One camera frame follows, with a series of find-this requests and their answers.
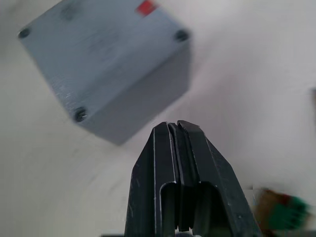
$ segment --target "enclosure box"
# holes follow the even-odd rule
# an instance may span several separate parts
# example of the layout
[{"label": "enclosure box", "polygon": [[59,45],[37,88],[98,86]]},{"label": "enclosure box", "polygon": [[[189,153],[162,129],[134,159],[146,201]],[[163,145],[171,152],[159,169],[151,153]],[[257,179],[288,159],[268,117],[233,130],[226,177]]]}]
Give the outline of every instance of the enclosure box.
[{"label": "enclosure box", "polygon": [[70,117],[116,144],[189,86],[189,34],[150,1],[64,0],[18,37]]}]

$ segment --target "white surface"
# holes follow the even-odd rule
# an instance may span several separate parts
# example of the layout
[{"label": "white surface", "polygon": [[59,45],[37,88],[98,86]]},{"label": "white surface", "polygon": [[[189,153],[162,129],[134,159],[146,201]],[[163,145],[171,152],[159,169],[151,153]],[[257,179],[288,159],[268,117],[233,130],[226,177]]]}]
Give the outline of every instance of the white surface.
[{"label": "white surface", "polygon": [[121,147],[72,124],[16,39],[57,2],[0,1],[1,236],[123,233],[131,169],[164,120],[200,125],[243,188],[315,205],[314,0],[160,0],[193,31],[193,86]]}]

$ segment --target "red sticker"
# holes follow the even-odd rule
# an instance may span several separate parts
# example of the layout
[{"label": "red sticker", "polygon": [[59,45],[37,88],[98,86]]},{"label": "red sticker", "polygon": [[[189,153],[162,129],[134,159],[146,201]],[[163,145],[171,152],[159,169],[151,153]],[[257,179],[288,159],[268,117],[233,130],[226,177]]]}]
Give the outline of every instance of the red sticker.
[{"label": "red sticker", "polygon": [[136,10],[143,16],[148,16],[156,8],[157,8],[156,5],[152,1],[146,0],[142,4],[140,4]]}]

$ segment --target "screw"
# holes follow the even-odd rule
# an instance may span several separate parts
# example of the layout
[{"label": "screw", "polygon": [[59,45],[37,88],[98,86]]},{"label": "screw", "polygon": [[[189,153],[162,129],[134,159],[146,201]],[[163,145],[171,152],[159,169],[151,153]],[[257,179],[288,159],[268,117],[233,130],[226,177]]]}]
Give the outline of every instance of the screw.
[{"label": "screw", "polygon": [[183,42],[186,41],[189,38],[189,34],[185,31],[185,30],[179,30],[176,34],[175,34],[175,39],[178,42]]},{"label": "screw", "polygon": [[25,28],[20,31],[19,38],[20,39],[26,38],[27,36],[29,36],[30,33],[31,33],[31,30],[29,28]]},{"label": "screw", "polygon": [[87,117],[87,111],[84,107],[80,107],[76,109],[75,113],[75,121],[76,122],[82,122]]}]

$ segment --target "black screw head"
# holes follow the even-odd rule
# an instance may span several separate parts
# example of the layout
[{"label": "black screw head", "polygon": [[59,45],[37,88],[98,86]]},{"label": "black screw head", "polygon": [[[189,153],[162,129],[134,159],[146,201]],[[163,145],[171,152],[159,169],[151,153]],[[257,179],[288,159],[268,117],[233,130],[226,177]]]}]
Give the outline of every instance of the black screw head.
[{"label": "black screw head", "polygon": [[178,42],[186,41],[189,38],[189,34],[185,30],[180,30],[175,34],[175,39]]},{"label": "black screw head", "polygon": [[20,38],[20,39],[24,39],[24,38],[26,38],[27,36],[29,36],[30,33],[31,33],[30,28],[25,28],[25,29],[23,29],[23,30],[20,31],[20,33],[19,33],[19,38]]},{"label": "black screw head", "polygon": [[74,117],[76,122],[82,122],[85,120],[86,117],[87,117],[87,111],[84,107],[80,107],[76,109],[76,113]]}]

